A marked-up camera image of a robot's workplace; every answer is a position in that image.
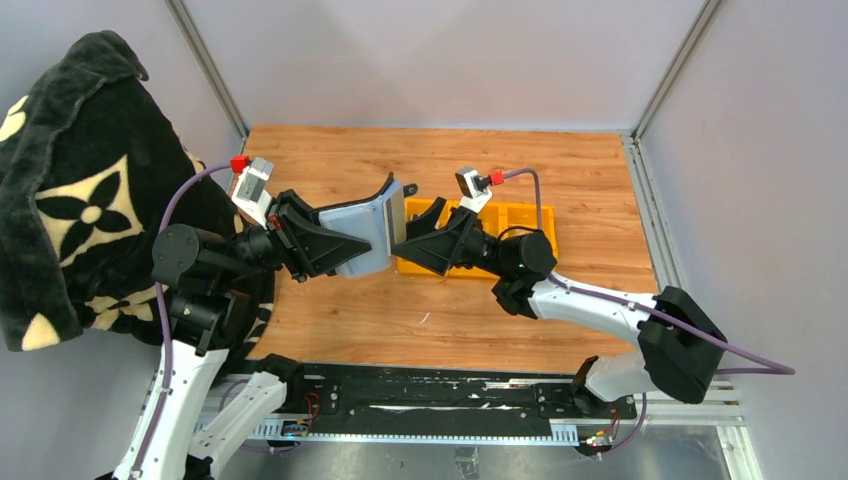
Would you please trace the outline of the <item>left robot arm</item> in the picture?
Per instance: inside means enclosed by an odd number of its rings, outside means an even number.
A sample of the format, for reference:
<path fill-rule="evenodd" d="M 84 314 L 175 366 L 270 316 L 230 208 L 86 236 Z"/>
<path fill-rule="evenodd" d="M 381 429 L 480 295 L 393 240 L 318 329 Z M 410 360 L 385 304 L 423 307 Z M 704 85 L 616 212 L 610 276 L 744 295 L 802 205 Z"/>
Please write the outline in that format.
<path fill-rule="evenodd" d="M 356 278 L 385 269 L 404 235 L 401 186 L 367 199 L 313 208 L 294 192 L 239 187 L 233 203 L 253 225 L 230 237 L 196 227 L 165 227 L 153 245 L 153 280 L 166 325 L 149 405 L 116 479 L 214 479 L 272 412 L 320 411 L 301 363 L 270 355 L 204 428 L 196 422 L 240 333 L 263 308 L 238 287 L 285 269 L 298 281 L 321 275 Z"/>

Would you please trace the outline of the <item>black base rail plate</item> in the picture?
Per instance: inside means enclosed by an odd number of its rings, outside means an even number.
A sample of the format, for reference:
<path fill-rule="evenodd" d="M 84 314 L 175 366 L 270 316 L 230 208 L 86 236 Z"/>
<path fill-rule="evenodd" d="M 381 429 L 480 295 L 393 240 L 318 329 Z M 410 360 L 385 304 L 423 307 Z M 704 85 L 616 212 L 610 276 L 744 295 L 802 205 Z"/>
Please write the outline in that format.
<path fill-rule="evenodd" d="M 321 403 L 320 434 L 391 437 L 550 436 L 564 420 L 607 427 L 636 417 L 626 399 L 586 407 L 569 375 L 307 363 L 301 397 L 284 407 L 306 413 Z"/>

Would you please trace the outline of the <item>yellow bin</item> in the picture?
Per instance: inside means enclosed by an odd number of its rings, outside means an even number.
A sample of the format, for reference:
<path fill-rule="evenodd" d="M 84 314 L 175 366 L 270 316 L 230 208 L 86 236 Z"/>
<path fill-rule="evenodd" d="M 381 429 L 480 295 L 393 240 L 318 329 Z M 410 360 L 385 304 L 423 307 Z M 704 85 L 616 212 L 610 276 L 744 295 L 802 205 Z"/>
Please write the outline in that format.
<path fill-rule="evenodd" d="M 520 226 L 543 230 L 551 243 L 554 257 L 556 259 L 559 258 L 555 212 L 551 205 L 543 204 L 541 206 L 541 224 L 538 224 L 537 211 L 534 204 L 507 203 L 506 218 L 507 227 Z"/>
<path fill-rule="evenodd" d="M 392 253 L 419 269 L 444 276 L 450 268 L 454 245 L 450 235 L 442 230 L 442 216 L 447 204 L 448 201 L 442 197 L 431 201 L 406 199 L 406 237 L 392 248 Z"/>
<path fill-rule="evenodd" d="M 507 227 L 505 202 L 490 202 L 479 213 L 478 220 L 482 229 L 492 236 L 497 236 Z M 496 276 L 478 267 L 452 267 L 448 271 L 449 278 L 495 280 Z"/>

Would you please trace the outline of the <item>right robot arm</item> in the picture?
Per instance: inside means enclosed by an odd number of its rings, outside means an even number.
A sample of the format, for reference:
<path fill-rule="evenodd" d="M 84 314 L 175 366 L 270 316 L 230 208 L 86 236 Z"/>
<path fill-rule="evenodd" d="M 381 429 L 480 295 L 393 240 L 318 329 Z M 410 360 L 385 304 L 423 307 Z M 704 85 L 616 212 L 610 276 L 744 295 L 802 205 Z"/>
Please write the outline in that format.
<path fill-rule="evenodd" d="M 688 292 L 633 293 L 568 279 L 556 273 L 543 230 L 510 225 L 492 234 L 464 206 L 439 224 L 445 206 L 438 198 L 408 221 L 394 255 L 438 275 L 483 270 L 496 277 L 492 293 L 506 313 L 576 323 L 632 345 L 629 353 L 584 361 L 570 392 L 577 413 L 596 417 L 614 400 L 652 391 L 687 404 L 704 400 L 726 337 Z"/>

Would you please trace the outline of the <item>yellow bin left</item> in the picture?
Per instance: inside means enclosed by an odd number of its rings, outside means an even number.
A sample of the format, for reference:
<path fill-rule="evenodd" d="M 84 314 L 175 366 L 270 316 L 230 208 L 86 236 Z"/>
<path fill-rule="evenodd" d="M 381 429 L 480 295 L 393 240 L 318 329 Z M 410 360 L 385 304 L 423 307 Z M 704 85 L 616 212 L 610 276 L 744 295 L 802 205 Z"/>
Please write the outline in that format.
<path fill-rule="evenodd" d="M 442 216 L 447 204 L 448 201 L 442 197 L 431 201 L 406 199 L 406 237 L 392 248 L 392 253 L 419 269 L 444 276 L 450 268 L 454 245 L 450 235 L 442 230 Z"/>

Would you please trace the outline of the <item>black leather card holder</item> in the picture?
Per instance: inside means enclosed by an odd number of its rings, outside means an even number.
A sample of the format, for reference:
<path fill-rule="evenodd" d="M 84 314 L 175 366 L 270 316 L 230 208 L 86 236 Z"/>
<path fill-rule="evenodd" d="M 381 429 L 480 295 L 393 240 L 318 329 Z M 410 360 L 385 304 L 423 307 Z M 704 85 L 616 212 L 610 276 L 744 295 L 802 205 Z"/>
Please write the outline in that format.
<path fill-rule="evenodd" d="M 371 250 L 342 263 L 335 273 L 358 278 L 391 266 L 392 249 L 406 240 L 405 199 L 418 193 L 415 183 L 403 184 L 390 173 L 370 197 L 318 209 L 320 226 L 367 241 Z"/>

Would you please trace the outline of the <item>yellow bin middle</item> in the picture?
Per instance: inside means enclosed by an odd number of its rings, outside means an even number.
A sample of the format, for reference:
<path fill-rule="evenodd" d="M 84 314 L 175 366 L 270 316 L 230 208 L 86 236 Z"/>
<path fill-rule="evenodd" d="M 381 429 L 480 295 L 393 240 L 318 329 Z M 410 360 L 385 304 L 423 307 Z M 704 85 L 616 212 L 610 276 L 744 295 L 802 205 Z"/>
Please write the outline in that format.
<path fill-rule="evenodd" d="M 507 227 L 505 202 L 490 202 L 479 213 L 478 220 L 482 229 L 492 236 L 497 236 Z M 495 280 L 496 276 L 478 267 L 452 267 L 448 271 L 449 278 Z"/>

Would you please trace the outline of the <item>black floral blanket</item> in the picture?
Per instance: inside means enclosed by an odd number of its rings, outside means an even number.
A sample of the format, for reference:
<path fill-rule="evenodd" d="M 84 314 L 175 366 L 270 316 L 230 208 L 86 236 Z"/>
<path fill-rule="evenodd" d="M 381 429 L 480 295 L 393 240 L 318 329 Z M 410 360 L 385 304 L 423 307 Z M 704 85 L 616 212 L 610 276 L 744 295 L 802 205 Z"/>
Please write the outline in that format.
<path fill-rule="evenodd" d="M 116 32 L 78 39 L 1 127 L 1 336 L 52 347 L 88 330 L 159 346 L 151 249 L 164 214 L 229 237 L 248 218 L 183 145 Z"/>

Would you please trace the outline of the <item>yellow bin right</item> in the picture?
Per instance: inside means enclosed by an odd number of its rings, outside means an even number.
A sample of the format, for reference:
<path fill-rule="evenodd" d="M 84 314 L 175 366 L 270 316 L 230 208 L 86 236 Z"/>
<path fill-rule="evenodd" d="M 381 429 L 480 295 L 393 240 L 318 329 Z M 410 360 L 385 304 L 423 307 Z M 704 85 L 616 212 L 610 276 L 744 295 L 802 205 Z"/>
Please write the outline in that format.
<path fill-rule="evenodd" d="M 506 218 L 507 227 L 520 226 L 543 230 L 551 243 L 554 257 L 556 259 L 559 258 L 555 212 L 551 205 L 543 204 L 541 206 L 541 224 L 538 224 L 537 211 L 534 204 L 507 203 Z"/>

